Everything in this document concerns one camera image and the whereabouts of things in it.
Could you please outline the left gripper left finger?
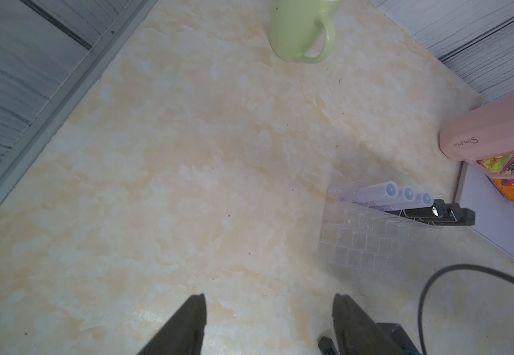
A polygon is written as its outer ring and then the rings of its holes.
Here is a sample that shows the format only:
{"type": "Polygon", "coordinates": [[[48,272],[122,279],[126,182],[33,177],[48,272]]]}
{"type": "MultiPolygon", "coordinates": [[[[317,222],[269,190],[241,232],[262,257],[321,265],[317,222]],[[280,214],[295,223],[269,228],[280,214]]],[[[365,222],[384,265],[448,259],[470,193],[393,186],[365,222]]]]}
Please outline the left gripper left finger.
{"type": "Polygon", "coordinates": [[[207,324],[203,294],[190,296],[138,354],[200,355],[207,324]]]}

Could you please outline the clear acrylic lipstick organizer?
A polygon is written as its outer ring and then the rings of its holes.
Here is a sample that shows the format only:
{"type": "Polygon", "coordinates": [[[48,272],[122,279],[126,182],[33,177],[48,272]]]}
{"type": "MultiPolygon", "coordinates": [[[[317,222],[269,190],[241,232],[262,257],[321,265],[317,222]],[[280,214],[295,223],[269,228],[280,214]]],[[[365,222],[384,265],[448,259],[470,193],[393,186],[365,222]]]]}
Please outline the clear acrylic lipstick organizer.
{"type": "Polygon", "coordinates": [[[433,226],[349,199],[363,182],[331,186],[326,193],[318,242],[325,263],[380,275],[422,269],[442,234],[433,226]]]}

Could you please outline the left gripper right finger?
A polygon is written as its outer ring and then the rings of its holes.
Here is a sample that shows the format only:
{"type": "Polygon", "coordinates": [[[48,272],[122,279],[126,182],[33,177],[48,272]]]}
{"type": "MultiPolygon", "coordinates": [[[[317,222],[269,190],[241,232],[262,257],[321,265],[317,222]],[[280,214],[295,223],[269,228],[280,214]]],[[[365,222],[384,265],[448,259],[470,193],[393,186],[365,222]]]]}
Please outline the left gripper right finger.
{"type": "Polygon", "coordinates": [[[332,319],[339,354],[404,354],[391,323],[376,323],[350,296],[336,294],[332,319]]]}

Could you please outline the lavender lipstick tube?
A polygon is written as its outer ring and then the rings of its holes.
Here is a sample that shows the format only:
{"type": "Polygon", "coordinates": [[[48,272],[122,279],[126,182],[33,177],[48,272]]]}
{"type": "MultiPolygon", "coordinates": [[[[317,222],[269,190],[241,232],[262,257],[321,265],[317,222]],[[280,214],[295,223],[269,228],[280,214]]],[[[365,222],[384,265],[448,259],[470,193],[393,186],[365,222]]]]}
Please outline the lavender lipstick tube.
{"type": "Polygon", "coordinates": [[[398,193],[399,187],[393,181],[378,184],[354,182],[340,188],[336,195],[343,204],[367,204],[397,198],[398,193]]]}
{"type": "Polygon", "coordinates": [[[400,186],[397,188],[397,195],[394,198],[387,198],[379,201],[369,202],[370,206],[395,206],[409,204],[416,199],[416,190],[413,186],[400,186]]]}
{"type": "Polygon", "coordinates": [[[421,192],[417,194],[415,199],[410,202],[400,204],[391,204],[384,207],[385,211],[399,211],[405,209],[419,209],[432,206],[434,203],[434,196],[430,192],[421,192]]]}

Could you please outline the black lipstick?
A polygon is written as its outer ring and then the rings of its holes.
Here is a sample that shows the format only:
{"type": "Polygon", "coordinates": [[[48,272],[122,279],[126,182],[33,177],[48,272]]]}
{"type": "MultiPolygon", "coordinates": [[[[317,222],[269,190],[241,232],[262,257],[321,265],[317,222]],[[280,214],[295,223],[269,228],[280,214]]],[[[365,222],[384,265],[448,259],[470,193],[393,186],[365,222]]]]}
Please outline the black lipstick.
{"type": "Polygon", "coordinates": [[[421,217],[422,221],[438,220],[442,217],[445,217],[451,213],[460,215],[460,210],[462,208],[458,204],[435,204],[431,207],[431,214],[428,217],[421,217]]]}
{"type": "Polygon", "coordinates": [[[476,213],[472,209],[462,208],[460,215],[449,214],[438,220],[428,222],[430,226],[474,226],[476,221],[476,213]]]}
{"type": "Polygon", "coordinates": [[[444,200],[435,199],[431,206],[425,206],[415,209],[402,209],[395,211],[386,211],[388,214],[393,214],[400,217],[411,219],[440,219],[449,213],[448,207],[444,200]]]}

